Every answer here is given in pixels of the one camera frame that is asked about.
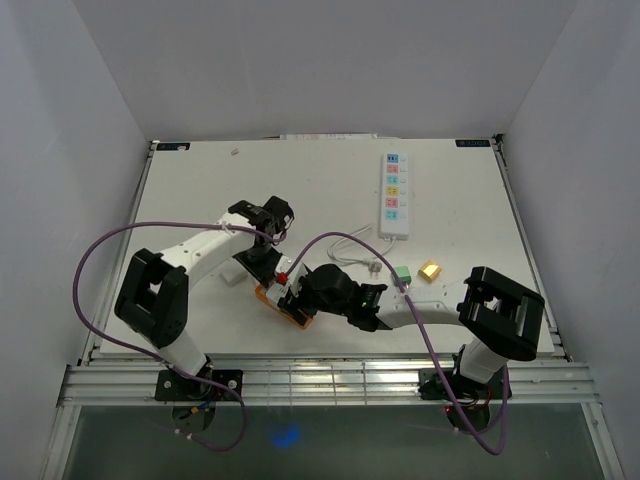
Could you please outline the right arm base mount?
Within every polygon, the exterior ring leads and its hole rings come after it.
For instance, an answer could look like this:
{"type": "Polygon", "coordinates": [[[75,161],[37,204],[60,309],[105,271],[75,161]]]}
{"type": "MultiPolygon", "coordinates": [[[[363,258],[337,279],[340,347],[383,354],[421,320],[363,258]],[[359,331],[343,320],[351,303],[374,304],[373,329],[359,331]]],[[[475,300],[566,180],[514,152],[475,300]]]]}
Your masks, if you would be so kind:
{"type": "MultiPolygon", "coordinates": [[[[494,373],[487,383],[463,377],[454,368],[442,368],[452,393],[463,406],[488,400],[501,400],[506,368],[494,373]]],[[[418,370],[418,395],[422,400],[449,401],[444,382],[434,367],[418,370]]]]}

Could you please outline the white cube socket adapter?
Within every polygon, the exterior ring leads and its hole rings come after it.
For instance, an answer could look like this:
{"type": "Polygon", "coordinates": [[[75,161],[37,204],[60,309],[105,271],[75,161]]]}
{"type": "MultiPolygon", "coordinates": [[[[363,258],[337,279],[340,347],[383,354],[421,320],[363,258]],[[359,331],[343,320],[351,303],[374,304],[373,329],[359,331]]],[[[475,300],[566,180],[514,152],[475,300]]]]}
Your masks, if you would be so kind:
{"type": "Polygon", "coordinates": [[[282,285],[278,282],[274,282],[266,291],[265,297],[270,304],[278,306],[278,303],[285,299],[288,293],[287,285],[282,285]]]}

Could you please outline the white multicolour power strip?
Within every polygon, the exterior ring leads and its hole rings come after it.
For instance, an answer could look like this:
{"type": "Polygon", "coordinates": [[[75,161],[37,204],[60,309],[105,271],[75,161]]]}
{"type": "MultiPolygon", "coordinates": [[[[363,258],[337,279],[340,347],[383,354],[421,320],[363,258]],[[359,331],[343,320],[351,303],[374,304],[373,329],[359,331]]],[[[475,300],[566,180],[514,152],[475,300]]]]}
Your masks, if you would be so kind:
{"type": "Polygon", "coordinates": [[[411,161],[406,153],[382,155],[379,236],[405,241],[411,230],[411,161]]]}

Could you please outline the white charger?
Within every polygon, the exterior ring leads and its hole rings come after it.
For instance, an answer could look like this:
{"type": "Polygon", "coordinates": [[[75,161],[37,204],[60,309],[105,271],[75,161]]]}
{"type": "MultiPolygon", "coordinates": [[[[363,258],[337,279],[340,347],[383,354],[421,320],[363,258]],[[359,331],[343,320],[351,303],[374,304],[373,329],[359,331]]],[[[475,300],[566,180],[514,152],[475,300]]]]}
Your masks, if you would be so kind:
{"type": "Polygon", "coordinates": [[[246,279],[247,272],[241,266],[232,263],[222,266],[219,275],[229,287],[233,287],[246,279]]]}

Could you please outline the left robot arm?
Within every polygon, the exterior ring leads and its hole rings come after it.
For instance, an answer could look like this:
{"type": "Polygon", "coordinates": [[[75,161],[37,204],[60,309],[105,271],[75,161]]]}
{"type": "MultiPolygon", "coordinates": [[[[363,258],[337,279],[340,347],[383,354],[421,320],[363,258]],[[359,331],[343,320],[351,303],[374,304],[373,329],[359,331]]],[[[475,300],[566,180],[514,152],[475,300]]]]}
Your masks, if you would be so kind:
{"type": "Polygon", "coordinates": [[[191,288],[229,260],[260,285],[270,286],[281,257],[273,243],[293,219],[289,204],[277,196],[262,206],[241,200],[213,230],[157,253],[143,248],[132,256],[114,313],[162,360],[181,370],[177,386],[188,398],[201,399],[212,387],[212,376],[203,369],[209,359],[186,331],[191,288]]]}

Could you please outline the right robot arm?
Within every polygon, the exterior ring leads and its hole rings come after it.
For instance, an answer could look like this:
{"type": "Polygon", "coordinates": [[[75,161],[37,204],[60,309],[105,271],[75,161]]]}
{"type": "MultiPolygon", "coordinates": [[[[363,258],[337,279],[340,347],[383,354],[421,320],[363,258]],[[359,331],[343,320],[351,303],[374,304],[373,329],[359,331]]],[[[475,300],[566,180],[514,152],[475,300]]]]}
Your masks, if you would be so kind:
{"type": "Polygon", "coordinates": [[[508,361],[536,359],[545,301],[528,287],[484,266],[451,290],[436,295],[427,287],[358,283],[334,264],[314,270],[299,265],[277,273],[267,290],[276,309],[304,325],[317,313],[343,317],[365,331],[409,325],[451,325],[471,334],[456,356],[451,382],[474,397],[508,361]]]}

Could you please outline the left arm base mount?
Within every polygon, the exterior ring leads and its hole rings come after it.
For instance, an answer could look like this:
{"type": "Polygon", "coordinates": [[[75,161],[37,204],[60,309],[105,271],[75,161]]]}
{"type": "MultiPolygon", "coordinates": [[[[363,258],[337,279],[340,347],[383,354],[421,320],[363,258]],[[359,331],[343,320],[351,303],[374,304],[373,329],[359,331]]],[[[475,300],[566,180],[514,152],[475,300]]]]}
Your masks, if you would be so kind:
{"type": "MultiPolygon", "coordinates": [[[[242,394],[244,372],[238,369],[214,369],[205,372],[207,380],[216,382],[236,394],[242,394]]],[[[161,402],[234,401],[235,396],[221,387],[188,379],[172,370],[158,374],[154,399],[161,402]]]]}

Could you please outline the orange power strip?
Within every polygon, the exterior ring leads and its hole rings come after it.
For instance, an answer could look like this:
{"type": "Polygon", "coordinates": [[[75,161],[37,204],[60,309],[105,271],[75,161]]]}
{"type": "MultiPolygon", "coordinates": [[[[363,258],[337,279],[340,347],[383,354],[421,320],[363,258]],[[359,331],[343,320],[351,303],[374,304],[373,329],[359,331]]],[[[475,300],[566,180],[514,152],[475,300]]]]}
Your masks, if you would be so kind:
{"type": "Polygon", "coordinates": [[[258,285],[255,288],[256,298],[300,329],[310,326],[316,311],[304,309],[297,304],[298,299],[284,291],[284,286],[273,284],[269,288],[258,285]]]}

